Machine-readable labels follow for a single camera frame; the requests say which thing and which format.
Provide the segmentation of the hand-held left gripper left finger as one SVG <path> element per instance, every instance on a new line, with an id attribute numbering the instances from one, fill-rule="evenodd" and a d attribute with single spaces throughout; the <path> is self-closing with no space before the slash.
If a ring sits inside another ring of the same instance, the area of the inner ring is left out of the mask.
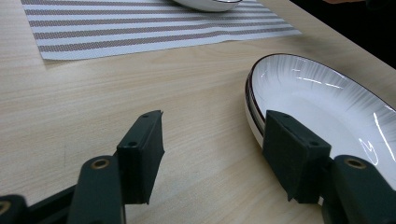
<path id="1" fill-rule="evenodd" d="M 117 145 L 126 204 L 149 203 L 164 154 L 162 116 L 161 110 L 141 115 Z"/>

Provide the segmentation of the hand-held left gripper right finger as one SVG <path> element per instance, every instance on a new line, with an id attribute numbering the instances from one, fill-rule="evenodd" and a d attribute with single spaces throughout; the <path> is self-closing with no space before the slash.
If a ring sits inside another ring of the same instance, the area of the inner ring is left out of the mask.
<path id="1" fill-rule="evenodd" d="M 318 202 L 322 171 L 331 148 L 293 116 L 266 111 L 262 155 L 287 192 L 289 201 Z"/>

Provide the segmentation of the white plate with dark rim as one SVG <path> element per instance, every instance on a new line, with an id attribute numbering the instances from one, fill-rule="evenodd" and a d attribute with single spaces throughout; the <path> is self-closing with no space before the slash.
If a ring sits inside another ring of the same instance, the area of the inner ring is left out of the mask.
<path id="1" fill-rule="evenodd" d="M 371 162 L 396 202 L 396 108 L 330 67 L 296 55 L 259 59 L 247 80 L 263 121 L 267 110 L 283 112 L 328 142 L 333 158 Z"/>
<path id="2" fill-rule="evenodd" d="M 254 100 L 253 91 L 248 80 L 245 84 L 245 111 L 250 130 L 252 131 L 259 146 L 262 147 L 265 124 Z"/>
<path id="3" fill-rule="evenodd" d="M 185 7 L 205 12 L 224 12 L 235 8 L 242 0 L 173 0 Z"/>

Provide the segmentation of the grey striped placemat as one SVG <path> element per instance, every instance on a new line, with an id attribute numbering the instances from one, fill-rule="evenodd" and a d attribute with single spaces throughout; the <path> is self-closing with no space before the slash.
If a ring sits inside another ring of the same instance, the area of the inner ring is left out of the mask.
<path id="1" fill-rule="evenodd" d="M 256 0 L 201 12 L 173 0 L 21 0 L 45 60 L 84 60 L 300 32 Z"/>

